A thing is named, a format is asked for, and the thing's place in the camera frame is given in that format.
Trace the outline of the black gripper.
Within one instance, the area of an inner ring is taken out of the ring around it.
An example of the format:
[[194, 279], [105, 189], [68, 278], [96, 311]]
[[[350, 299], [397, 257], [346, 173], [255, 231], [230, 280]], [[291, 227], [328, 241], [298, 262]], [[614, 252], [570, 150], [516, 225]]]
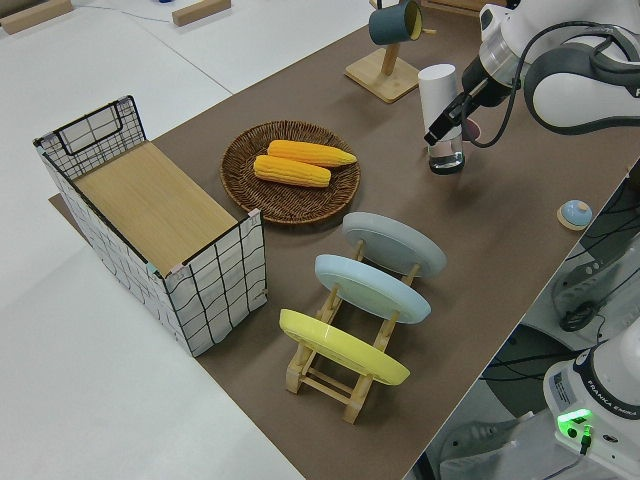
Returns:
[[454, 129], [467, 128], [468, 115], [478, 107], [496, 107], [512, 93], [516, 63], [500, 66], [492, 76], [481, 61], [473, 61], [463, 72], [463, 92], [427, 125], [424, 136], [429, 146], [435, 146]]

